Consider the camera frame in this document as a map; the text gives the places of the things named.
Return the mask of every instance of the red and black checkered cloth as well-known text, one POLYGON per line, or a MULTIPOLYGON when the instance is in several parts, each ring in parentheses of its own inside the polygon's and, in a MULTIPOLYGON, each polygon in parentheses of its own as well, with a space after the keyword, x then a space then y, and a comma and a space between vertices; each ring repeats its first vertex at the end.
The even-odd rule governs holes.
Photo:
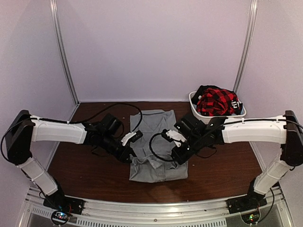
POLYGON ((241 110, 236 93, 221 88, 206 89, 197 103, 197 111, 203 116, 230 116, 241 114, 241 110))

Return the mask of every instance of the pile of clothes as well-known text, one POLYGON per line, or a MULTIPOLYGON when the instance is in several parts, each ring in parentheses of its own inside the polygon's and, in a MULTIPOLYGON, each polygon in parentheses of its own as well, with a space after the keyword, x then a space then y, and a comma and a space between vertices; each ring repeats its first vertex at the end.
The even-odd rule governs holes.
POLYGON ((217 86, 201 85, 191 101, 202 116, 231 116, 244 112, 236 93, 217 86))

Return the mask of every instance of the white laundry basket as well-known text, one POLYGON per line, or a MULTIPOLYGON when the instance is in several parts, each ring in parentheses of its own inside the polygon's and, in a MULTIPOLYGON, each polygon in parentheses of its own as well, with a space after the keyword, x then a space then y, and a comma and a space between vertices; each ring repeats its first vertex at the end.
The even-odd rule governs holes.
MULTIPOLYGON (((191 99, 192 99, 192 97, 194 97, 195 93, 196 93, 196 91, 193 91, 193 92, 189 93, 189 102, 190 102, 191 111, 193 112, 193 115, 197 119, 203 121, 203 123, 205 123, 205 124, 208 124, 209 121, 210 121, 210 119, 213 118, 213 117, 202 116, 201 114, 199 114, 197 112, 196 108, 194 107, 194 105, 193 105, 193 103, 191 101, 191 99)), ((242 118, 245 115, 246 115, 246 109, 245 109, 245 107, 243 105, 243 114, 241 114, 241 115, 231 115, 231 116, 225 116, 225 117, 242 118)))

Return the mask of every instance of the white wall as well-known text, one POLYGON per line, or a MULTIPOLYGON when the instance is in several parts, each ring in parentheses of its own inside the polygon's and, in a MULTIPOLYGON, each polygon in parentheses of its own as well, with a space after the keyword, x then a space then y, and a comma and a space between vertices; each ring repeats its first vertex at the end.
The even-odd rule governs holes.
MULTIPOLYGON (((64 77, 49 0, 0 1, 0 135, 21 109, 67 119, 73 102, 64 77)), ((40 142, 33 153, 45 166, 53 143, 40 142)), ((16 226, 29 183, 0 157, 0 226, 16 226)))
MULTIPOLYGON (((249 117, 294 110, 303 124, 303 4, 300 0, 259 1, 255 33, 239 96, 249 117)), ((279 146, 257 143, 266 165, 279 146)), ((303 167, 281 181, 296 227, 302 226, 303 167)))
POLYGON ((188 100, 232 89, 250 0, 62 0, 67 59, 81 101, 188 100))

